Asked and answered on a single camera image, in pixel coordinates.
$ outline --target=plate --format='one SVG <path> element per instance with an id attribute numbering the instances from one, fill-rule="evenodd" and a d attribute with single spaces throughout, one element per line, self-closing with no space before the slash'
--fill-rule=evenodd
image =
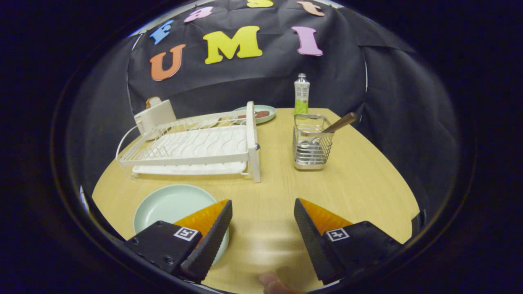
<path id="1" fill-rule="evenodd" d="M 134 233 L 138 234 L 158 220 L 169 223 L 216 203 L 205 190 L 192 185 L 171 185 L 148 195 L 134 213 Z M 213 265 L 220 259 L 229 243 L 229 230 L 216 253 Z"/>
<path id="2" fill-rule="evenodd" d="M 244 107 L 236 108 L 233 111 L 245 110 L 246 108 L 247 107 L 244 106 Z M 274 116 L 276 116 L 276 108 L 274 108 L 272 106 L 267 106 L 267 105 L 254 105 L 254 111 L 260 112 L 260 111 L 264 111 L 264 110 L 268 111 L 269 115 L 255 119 L 257 125 L 259 125 L 260 123 L 270 121 L 274 118 Z M 241 124 L 244 121 L 245 120 L 239 120 L 235 123 Z"/>

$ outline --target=spoon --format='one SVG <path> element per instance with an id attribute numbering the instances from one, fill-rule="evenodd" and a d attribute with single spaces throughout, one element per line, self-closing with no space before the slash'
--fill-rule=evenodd
<path id="1" fill-rule="evenodd" d="M 330 125 L 328 128 L 322 131 L 322 133 L 334 133 L 338 129 L 341 129 L 342 127 L 353 123 L 356 119 L 358 119 L 358 116 L 354 112 L 349 112 L 346 115 L 344 115 L 342 118 L 338 119 L 335 123 Z M 307 147 L 310 145 L 318 145 L 315 144 L 317 140 L 321 139 L 322 137 L 316 137 L 309 141 L 307 144 L 300 144 L 300 147 Z"/>

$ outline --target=white dish drying rack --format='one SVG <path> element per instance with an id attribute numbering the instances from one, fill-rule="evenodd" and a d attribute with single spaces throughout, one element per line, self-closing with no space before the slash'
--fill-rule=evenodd
<path id="1" fill-rule="evenodd" d="M 137 174 L 239 173 L 252 174 L 255 183 L 261 182 L 252 101 L 245 110 L 184 118 L 156 126 L 120 155 L 124 139 L 135 128 L 123 136 L 116 150 L 117 162 L 131 178 Z M 133 166 L 132 174 L 126 166 Z"/>

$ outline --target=human hand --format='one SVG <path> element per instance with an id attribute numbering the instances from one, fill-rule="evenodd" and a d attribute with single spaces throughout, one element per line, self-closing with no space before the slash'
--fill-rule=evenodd
<path id="1" fill-rule="evenodd" d="M 299 294 L 299 292 L 287 288 L 274 272 L 261 274 L 259 281 L 263 285 L 264 294 Z"/>

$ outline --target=round table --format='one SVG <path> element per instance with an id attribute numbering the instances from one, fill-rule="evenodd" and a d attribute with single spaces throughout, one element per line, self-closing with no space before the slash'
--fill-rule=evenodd
<path id="1" fill-rule="evenodd" d="M 330 122 L 339 119 L 329 109 L 311 108 L 309 113 L 321 114 Z M 294 220 L 298 197 L 352 223 L 368 220 L 400 243 L 411 237 L 411 219 L 419 213 L 416 199 L 372 143 L 346 126 L 336 131 L 323 170 L 299 171 L 293 166 L 293 124 L 293 109 L 279 108 L 273 120 L 257 126 L 261 183 L 241 174 L 140 174 L 131 179 L 113 161 L 99 179 L 93 200 L 128 240 L 135 235 L 133 217 L 138 205 L 161 187 L 190 184 L 206 190 L 217 201 L 231 199 L 229 247 L 202 284 L 236 293 L 262 293 L 258 275 L 269 270 L 297 290 L 322 287 Z"/>

